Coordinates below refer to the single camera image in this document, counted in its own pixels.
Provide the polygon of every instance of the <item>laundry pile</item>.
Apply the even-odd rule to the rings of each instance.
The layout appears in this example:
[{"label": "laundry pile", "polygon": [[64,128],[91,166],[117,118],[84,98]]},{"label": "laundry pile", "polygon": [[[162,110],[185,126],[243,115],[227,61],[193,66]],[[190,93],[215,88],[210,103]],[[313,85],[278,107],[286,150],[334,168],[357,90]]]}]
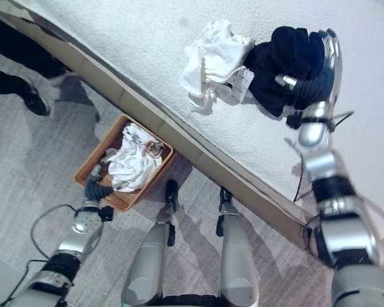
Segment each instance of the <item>laundry pile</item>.
[{"label": "laundry pile", "polygon": [[202,99],[203,108],[216,99],[216,90],[224,92],[224,97],[230,95],[227,81],[244,69],[244,57],[254,47],[254,40],[234,35],[231,26],[227,20],[210,22],[185,48],[189,61],[179,82],[191,96]]},{"label": "laundry pile", "polygon": [[230,95],[242,102],[249,89],[275,117],[284,106],[303,110],[314,102],[278,85],[276,75],[309,80],[321,73],[324,60],[323,41],[316,32],[309,35],[306,29],[284,26],[274,30],[270,42],[255,46],[251,38],[233,35],[227,20],[210,22],[185,51],[189,61],[179,81],[194,101],[200,99],[198,110]]},{"label": "laundry pile", "polygon": [[136,124],[126,125],[121,148],[108,148],[102,160],[109,162],[108,173],[113,176],[113,187],[125,193],[141,189],[162,164],[163,149],[162,143]]}]

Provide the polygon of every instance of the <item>folded clothes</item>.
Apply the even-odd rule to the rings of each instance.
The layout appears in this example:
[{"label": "folded clothes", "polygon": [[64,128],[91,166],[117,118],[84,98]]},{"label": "folded clothes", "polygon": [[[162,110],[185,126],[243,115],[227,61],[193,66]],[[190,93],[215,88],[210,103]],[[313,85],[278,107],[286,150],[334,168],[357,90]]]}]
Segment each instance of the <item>folded clothes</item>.
[{"label": "folded clothes", "polygon": [[309,102],[278,85],[275,77],[285,74],[312,79],[322,70],[323,60],[324,46],[318,33],[309,36],[306,29],[277,28],[271,41],[254,47],[244,61],[255,74],[249,90],[273,116],[279,117],[284,106],[304,109]]},{"label": "folded clothes", "polygon": [[254,41],[234,35],[230,28],[227,20],[210,22],[197,40],[185,48],[189,61],[179,82],[192,96],[203,98],[208,89],[203,84],[224,83],[244,68],[244,57],[253,48]]},{"label": "folded clothes", "polygon": [[120,186],[118,191],[128,193],[141,189],[162,164],[163,145],[134,123],[125,126],[122,134],[121,148],[118,151],[109,148],[106,161],[113,186]]}]

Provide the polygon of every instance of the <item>black shoe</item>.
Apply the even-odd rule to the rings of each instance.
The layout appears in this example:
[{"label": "black shoe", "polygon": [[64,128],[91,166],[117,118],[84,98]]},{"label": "black shoe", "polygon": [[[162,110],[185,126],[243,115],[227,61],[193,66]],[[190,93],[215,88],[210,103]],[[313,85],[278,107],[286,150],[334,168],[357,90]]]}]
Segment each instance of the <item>black shoe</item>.
[{"label": "black shoe", "polygon": [[172,205],[174,212],[176,211],[177,199],[178,199],[178,184],[176,181],[174,181],[174,179],[171,179],[166,183],[165,202],[168,205]]},{"label": "black shoe", "polygon": [[30,87],[30,92],[23,97],[26,107],[34,114],[40,116],[48,116],[50,114],[50,107],[48,102],[43,97],[41,97],[37,89],[33,86],[28,78],[21,78],[25,80]]}]

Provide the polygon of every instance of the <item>black pants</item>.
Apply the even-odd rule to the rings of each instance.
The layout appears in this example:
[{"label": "black pants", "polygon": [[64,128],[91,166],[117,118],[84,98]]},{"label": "black pants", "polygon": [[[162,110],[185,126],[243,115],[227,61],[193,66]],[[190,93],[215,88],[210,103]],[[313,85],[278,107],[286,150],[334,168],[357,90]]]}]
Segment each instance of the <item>black pants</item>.
[{"label": "black pants", "polygon": [[[27,36],[0,20],[0,54],[37,71],[45,78],[65,72],[65,66]],[[19,77],[0,72],[0,94],[15,93],[25,98],[30,92],[27,82]]]}]

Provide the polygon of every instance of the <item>black cloth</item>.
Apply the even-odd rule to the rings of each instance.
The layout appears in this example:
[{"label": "black cloth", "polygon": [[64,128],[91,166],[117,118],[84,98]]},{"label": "black cloth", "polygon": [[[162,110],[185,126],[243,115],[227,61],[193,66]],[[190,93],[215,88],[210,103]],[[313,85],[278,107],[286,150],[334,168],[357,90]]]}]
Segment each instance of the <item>black cloth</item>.
[{"label": "black cloth", "polygon": [[279,117],[284,106],[303,110],[308,102],[275,82],[278,74],[298,79],[316,77],[324,60],[324,45],[316,32],[280,27],[273,31],[270,42],[255,46],[244,65],[254,74],[249,90],[273,116]]},{"label": "black cloth", "polygon": [[36,42],[1,20],[0,54],[35,70],[45,78],[57,77],[65,72],[62,62],[54,59]]}]

